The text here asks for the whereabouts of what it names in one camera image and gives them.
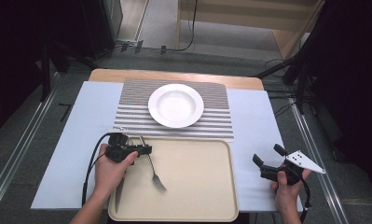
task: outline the gray carpet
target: gray carpet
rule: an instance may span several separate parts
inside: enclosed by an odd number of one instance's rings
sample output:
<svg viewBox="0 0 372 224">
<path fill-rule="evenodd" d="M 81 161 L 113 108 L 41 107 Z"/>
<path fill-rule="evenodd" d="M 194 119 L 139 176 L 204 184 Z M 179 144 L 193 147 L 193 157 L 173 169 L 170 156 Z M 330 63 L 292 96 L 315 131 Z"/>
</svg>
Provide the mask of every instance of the gray carpet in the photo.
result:
<svg viewBox="0 0 372 224">
<path fill-rule="evenodd" d="M 114 50 L 96 60 L 95 63 L 111 69 L 158 70 L 242 77 L 265 70 L 263 61 L 174 52 L 159 55 L 158 50 L 149 49 L 135 54 L 132 48 L 124 52 Z M 71 61 L 71 64 L 68 74 L 63 75 L 50 109 L 0 202 L 0 223 L 67 223 L 76 213 L 76 211 L 30 209 L 38 182 L 47 168 L 68 117 L 67 115 L 66 119 L 61 121 L 65 115 L 66 106 L 60 104 L 73 104 L 82 82 L 88 80 L 90 75 L 90 70 L 84 64 L 76 61 Z M 265 78 L 263 80 L 265 89 L 284 91 L 280 80 L 281 75 L 282 71 L 275 74 L 277 77 Z M 36 110 L 40 93 L 41 90 L 37 89 L 0 131 L 0 172 Z M 270 92 L 269 96 L 272 96 L 273 111 L 289 104 L 286 98 L 276 98 L 277 96 L 285 97 L 285 92 Z M 308 104 L 304 104 L 304 108 L 309 126 L 324 158 L 327 172 L 332 177 L 338 195 L 344 202 L 350 223 L 372 223 L 372 187 L 366 174 L 351 163 L 339 163 L 333 160 L 330 143 L 319 121 L 311 114 Z M 308 152 L 304 150 L 305 143 L 291 109 L 281 114 L 277 122 L 286 149 L 289 151 L 301 149 L 308 155 Z M 313 207 L 305 223 L 335 223 L 317 175 L 311 175 L 308 183 Z M 305 200 L 304 194 L 301 195 L 301 200 Z M 107 219 L 107 214 L 103 213 L 101 223 L 105 223 Z M 254 223 L 255 216 L 256 214 L 251 214 L 251 223 Z M 281 223 L 277 214 L 275 217 L 277 223 Z M 256 223 L 273 223 L 271 214 L 258 214 Z"/>
</svg>

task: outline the wire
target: wire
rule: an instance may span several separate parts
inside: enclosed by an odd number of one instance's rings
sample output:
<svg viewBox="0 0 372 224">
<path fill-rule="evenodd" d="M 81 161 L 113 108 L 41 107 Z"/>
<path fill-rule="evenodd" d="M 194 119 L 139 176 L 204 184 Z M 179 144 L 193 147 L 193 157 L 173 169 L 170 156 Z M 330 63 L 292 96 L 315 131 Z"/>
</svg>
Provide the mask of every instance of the wire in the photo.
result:
<svg viewBox="0 0 372 224">
<path fill-rule="evenodd" d="M 98 149 L 98 146 L 101 144 L 102 140 L 103 140 L 106 136 L 108 136 L 108 135 L 110 135 L 110 133 L 106 133 L 106 134 L 104 134 L 104 135 L 99 139 L 98 143 L 96 143 L 96 146 L 95 146 L 95 148 L 93 149 L 92 156 L 90 157 L 90 164 L 89 164 L 89 166 L 88 166 L 88 170 L 87 170 L 87 174 L 86 174 L 86 179 L 85 179 L 85 181 L 84 181 L 84 185 L 83 185 L 83 194 L 82 194 L 82 198 L 81 198 L 81 205 L 84 205 L 84 203 L 86 202 L 86 198 L 87 198 L 87 187 L 88 187 L 88 179 L 89 179 L 89 177 L 90 177 L 90 171 L 92 170 L 92 167 L 93 167 L 93 165 L 95 164 L 95 162 L 96 162 L 99 158 L 101 158 L 102 155 L 101 155 L 100 157 L 98 157 L 98 158 L 95 160 L 94 163 L 92 163 L 92 162 L 93 162 L 93 158 L 95 157 L 95 154 L 96 154 L 96 151 L 97 151 L 97 149 Z"/>
<path fill-rule="evenodd" d="M 198 0 L 195 1 L 194 16 L 193 16 L 193 19 L 192 19 L 192 28 L 189 25 L 189 10 L 187 11 L 187 14 L 188 14 L 188 20 L 187 20 L 188 30 L 191 33 L 191 36 L 192 37 L 191 37 L 191 41 L 190 41 L 188 47 L 186 47 L 185 49 L 188 49 L 191 46 L 191 44 L 193 43 L 193 41 L 194 41 L 194 34 L 195 34 L 194 27 L 195 27 L 195 17 L 197 15 L 197 3 L 198 3 Z"/>
<path fill-rule="evenodd" d="M 269 61 L 267 61 L 265 64 L 264 64 L 264 68 L 265 68 L 265 71 L 267 71 L 267 64 L 268 63 L 271 63 L 271 62 L 275 62 L 275 61 L 282 61 L 282 62 L 284 62 L 284 60 L 283 59 L 272 59 L 272 60 L 269 60 Z"/>
<path fill-rule="evenodd" d="M 257 224 L 257 216 L 258 216 L 258 213 L 255 213 L 255 224 Z"/>
<path fill-rule="evenodd" d="M 291 93 L 290 91 L 272 91 L 272 90 L 267 90 L 267 89 L 265 89 L 265 91 L 267 91 L 267 92 L 286 92 L 286 93 Z"/>
<path fill-rule="evenodd" d="M 193 18 L 192 18 L 192 27 L 191 27 L 191 41 L 189 42 L 188 46 L 183 48 L 183 49 L 165 49 L 166 51 L 181 52 L 181 51 L 187 50 L 193 44 L 194 36 L 195 36 L 195 18 L 197 16 L 197 4 L 198 4 L 198 0 L 195 0 L 194 15 L 193 15 Z M 141 49 L 162 50 L 162 49 L 145 48 L 145 47 L 141 47 Z"/>
<path fill-rule="evenodd" d="M 275 217 L 275 214 L 274 214 L 274 213 L 271 213 L 271 215 L 272 215 L 273 224 L 276 224 L 276 217 Z"/>
<path fill-rule="evenodd" d="M 189 9 L 189 3 L 188 3 L 188 0 L 186 0 L 186 7 L 187 9 Z M 189 19 L 190 17 L 190 13 L 189 13 L 189 10 L 187 11 L 187 17 L 188 17 L 188 20 L 187 20 L 187 24 L 188 24 L 188 30 L 189 32 L 193 35 L 193 31 L 191 29 L 191 24 L 189 23 L 191 20 Z"/>
<path fill-rule="evenodd" d="M 298 177 L 298 179 L 302 182 L 302 184 L 304 185 L 304 190 L 307 194 L 307 200 L 305 201 L 305 204 L 304 204 L 304 210 L 302 211 L 302 214 L 301 214 L 301 217 L 300 217 L 301 223 L 303 223 L 304 220 L 305 220 L 305 217 L 308 213 L 308 210 L 311 207 L 311 204 L 310 204 L 310 188 L 309 188 L 309 185 L 307 184 L 307 182 L 305 181 L 305 179 L 302 175 L 299 176 L 293 169 L 291 169 L 289 167 L 287 167 L 287 168 L 291 173 L 293 173 L 293 175 L 296 175 L 296 177 Z"/>
<path fill-rule="evenodd" d="M 288 104 L 288 105 L 284 105 L 282 106 L 279 110 L 277 110 L 274 115 L 275 115 L 275 118 L 278 118 L 281 114 L 283 114 L 284 112 L 286 112 L 292 105 L 294 105 L 295 103 L 291 103 L 291 104 Z"/>
<path fill-rule="evenodd" d="M 269 99 L 270 100 L 273 100 L 273 99 L 294 99 L 296 98 L 295 95 L 287 95 L 287 96 L 270 96 Z"/>
</svg>

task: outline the beige tray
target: beige tray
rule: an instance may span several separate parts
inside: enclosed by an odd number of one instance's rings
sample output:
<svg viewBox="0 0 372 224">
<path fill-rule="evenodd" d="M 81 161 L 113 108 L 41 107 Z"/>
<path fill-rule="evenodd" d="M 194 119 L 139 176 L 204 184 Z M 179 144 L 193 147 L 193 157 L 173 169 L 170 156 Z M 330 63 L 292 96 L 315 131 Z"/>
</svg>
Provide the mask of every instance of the beige tray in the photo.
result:
<svg viewBox="0 0 372 224">
<path fill-rule="evenodd" d="M 156 173 L 167 191 L 152 182 L 148 158 L 128 171 L 118 213 L 115 193 L 109 216 L 116 221 L 228 222 L 238 215 L 229 146 L 224 141 L 146 138 Z"/>
</svg>

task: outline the fork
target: fork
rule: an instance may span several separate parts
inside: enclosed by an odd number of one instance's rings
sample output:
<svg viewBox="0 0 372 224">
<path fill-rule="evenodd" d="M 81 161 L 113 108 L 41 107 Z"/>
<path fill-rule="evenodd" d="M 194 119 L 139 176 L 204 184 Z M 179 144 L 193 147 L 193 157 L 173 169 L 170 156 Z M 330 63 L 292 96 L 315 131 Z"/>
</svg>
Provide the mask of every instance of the fork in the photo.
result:
<svg viewBox="0 0 372 224">
<path fill-rule="evenodd" d="M 142 146 L 145 147 L 145 139 L 141 135 L 140 135 L 140 141 L 142 142 Z M 154 169 L 154 165 L 153 165 L 153 162 L 151 161 L 150 155 L 147 154 L 146 156 L 148 158 L 148 161 L 150 161 L 151 168 L 153 168 L 153 183 L 154 183 L 154 186 L 156 186 L 156 188 L 159 191 L 165 192 L 166 188 L 165 188 L 165 186 L 163 186 L 163 184 L 160 181 L 158 175 L 156 174 L 156 170 Z"/>
</svg>

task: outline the metal rail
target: metal rail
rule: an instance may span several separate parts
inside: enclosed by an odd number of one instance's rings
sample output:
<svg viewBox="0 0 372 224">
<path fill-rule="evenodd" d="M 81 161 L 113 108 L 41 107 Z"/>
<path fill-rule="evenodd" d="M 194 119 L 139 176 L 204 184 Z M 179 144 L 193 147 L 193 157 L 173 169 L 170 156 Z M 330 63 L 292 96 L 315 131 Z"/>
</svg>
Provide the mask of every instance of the metal rail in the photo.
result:
<svg viewBox="0 0 372 224">
<path fill-rule="evenodd" d="M 53 87 L 51 93 L 48 95 L 46 101 L 40 103 L 37 107 L 31 121 L 23 132 L 20 141 L 14 148 L 14 151 L 8 159 L 5 168 L 3 168 L 2 170 L 2 173 L 0 174 L 0 202 L 5 195 L 12 178 L 14 177 L 14 174 L 17 172 L 17 169 L 21 164 L 23 156 L 31 145 L 31 142 L 34 139 L 34 135 L 37 132 L 43 118 L 46 116 L 52 99 L 57 92 L 58 84 L 61 82 L 61 80 L 62 75 L 60 75 L 59 73 L 55 73 L 53 77 Z"/>
<path fill-rule="evenodd" d="M 310 158 L 313 159 L 323 169 L 325 169 L 323 160 L 319 153 L 319 149 L 317 148 L 313 140 L 313 137 L 310 133 L 308 123 L 305 120 L 305 116 L 299 113 L 298 109 L 296 108 L 296 105 L 294 104 L 295 102 L 294 99 L 289 99 L 289 101 L 290 104 L 292 104 L 293 114 L 296 118 L 296 123 L 298 124 L 298 128 L 301 131 L 302 137 L 305 141 L 307 150 L 310 154 Z M 331 212 L 336 223 L 338 224 L 350 223 L 347 218 L 346 212 L 343 209 L 342 203 L 338 197 L 334 184 L 330 179 L 329 173 L 327 172 L 327 174 L 325 175 L 317 174 L 317 176 L 319 178 L 320 184 L 322 185 L 325 198 L 328 202 L 328 205 L 330 206 Z"/>
</svg>

